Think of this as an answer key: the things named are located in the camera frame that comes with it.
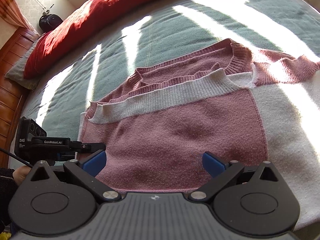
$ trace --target pink sweater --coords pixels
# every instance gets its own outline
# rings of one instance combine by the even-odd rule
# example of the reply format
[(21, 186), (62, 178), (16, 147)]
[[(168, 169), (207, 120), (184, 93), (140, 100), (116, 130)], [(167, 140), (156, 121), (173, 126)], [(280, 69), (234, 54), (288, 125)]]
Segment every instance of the pink sweater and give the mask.
[[(228, 61), (217, 56), (222, 44)], [(107, 146), (107, 165), (97, 178), (120, 192), (191, 192), (210, 179), (201, 163), (205, 151), (245, 165), (270, 160), (300, 202), (300, 225), (319, 218), (317, 142), (301, 128), (308, 110), (290, 95), (297, 91), (317, 113), (319, 66), (262, 49), (251, 57), (230, 40), (209, 48), (139, 68), (92, 103), (79, 139)]]

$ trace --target curtain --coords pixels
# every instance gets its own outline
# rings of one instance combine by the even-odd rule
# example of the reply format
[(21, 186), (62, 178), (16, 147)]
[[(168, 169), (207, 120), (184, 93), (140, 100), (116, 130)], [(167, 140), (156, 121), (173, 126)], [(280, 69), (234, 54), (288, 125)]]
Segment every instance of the curtain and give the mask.
[(24, 27), (37, 33), (20, 11), (15, 0), (0, 0), (0, 17), (11, 25)]

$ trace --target human hand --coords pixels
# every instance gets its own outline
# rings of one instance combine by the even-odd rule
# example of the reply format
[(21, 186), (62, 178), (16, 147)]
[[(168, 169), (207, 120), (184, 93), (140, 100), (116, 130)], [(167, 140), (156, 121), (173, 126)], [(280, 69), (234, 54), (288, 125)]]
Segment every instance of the human hand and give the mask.
[(31, 170), (30, 167), (22, 166), (22, 167), (17, 168), (13, 172), (13, 174), (12, 174), (13, 179), (18, 186), (20, 186), (20, 184), (24, 181), (24, 179), (26, 178), (26, 176), (28, 175), (30, 170)]

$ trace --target wooden bed frame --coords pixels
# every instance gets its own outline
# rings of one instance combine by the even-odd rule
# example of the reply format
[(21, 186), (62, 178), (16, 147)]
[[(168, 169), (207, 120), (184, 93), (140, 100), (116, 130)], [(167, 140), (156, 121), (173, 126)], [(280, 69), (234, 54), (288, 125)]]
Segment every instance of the wooden bed frame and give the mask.
[[(9, 151), (14, 138), (28, 89), (4, 75), (30, 49), (39, 36), (25, 28), (18, 28), (0, 49), (0, 147)], [(8, 167), (9, 157), (0, 152), (0, 167)]]

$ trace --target red pillow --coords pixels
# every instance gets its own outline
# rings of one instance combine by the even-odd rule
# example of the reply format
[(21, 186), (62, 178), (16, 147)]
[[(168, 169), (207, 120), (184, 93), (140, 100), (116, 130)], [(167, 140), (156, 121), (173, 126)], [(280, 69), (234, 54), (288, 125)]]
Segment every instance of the red pillow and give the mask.
[(27, 61), (24, 78), (40, 76), (78, 44), (149, 1), (152, 0), (88, 0), (55, 30), (42, 37)]

